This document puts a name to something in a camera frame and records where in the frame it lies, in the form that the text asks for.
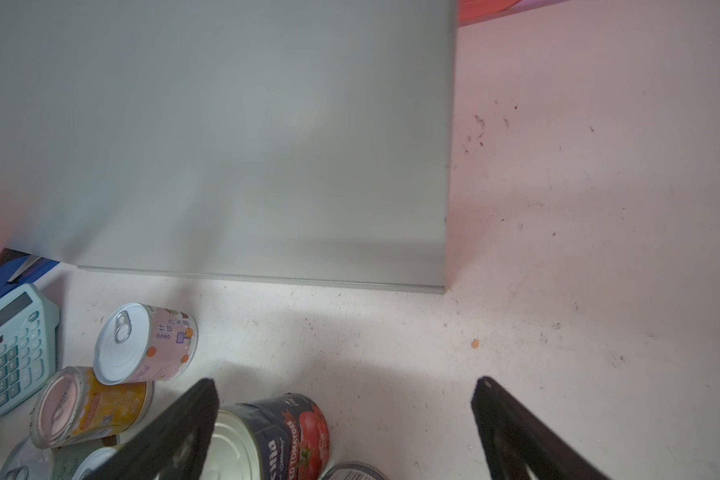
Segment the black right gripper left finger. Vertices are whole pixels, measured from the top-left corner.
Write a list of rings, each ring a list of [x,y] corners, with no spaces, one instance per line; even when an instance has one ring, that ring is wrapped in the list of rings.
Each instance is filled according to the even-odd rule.
[[[198,479],[219,410],[215,382],[197,381],[89,475],[103,480]]]

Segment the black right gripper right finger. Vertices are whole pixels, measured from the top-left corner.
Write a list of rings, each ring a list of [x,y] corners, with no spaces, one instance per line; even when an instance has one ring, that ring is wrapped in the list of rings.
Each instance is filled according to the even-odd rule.
[[[495,379],[477,380],[471,400],[493,479],[604,479]]]

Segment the pink white can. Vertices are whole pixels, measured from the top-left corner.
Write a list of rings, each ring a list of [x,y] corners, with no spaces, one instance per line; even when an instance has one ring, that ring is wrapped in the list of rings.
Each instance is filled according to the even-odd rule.
[[[192,315],[127,303],[104,322],[95,344],[94,373],[105,385],[170,380],[186,370],[197,344]]]

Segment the yellow corn can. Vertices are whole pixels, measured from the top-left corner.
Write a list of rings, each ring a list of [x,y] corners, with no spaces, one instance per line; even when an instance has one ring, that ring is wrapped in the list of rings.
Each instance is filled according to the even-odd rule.
[[[91,367],[66,367],[41,390],[30,439],[50,449],[119,435],[142,420],[153,390],[151,382],[105,385]]]

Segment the dark tomato can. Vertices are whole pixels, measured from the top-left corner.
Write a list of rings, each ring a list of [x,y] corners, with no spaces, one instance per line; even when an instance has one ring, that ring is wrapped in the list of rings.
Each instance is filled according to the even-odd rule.
[[[302,394],[221,408],[203,479],[315,480],[330,458],[330,432],[318,405]]]

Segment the pale green white can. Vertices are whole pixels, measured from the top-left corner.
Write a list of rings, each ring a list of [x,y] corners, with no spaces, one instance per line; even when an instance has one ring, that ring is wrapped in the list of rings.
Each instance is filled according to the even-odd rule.
[[[72,479],[92,453],[117,445],[118,437],[109,436],[60,448],[40,449],[27,437],[8,455],[0,469],[0,480]]]

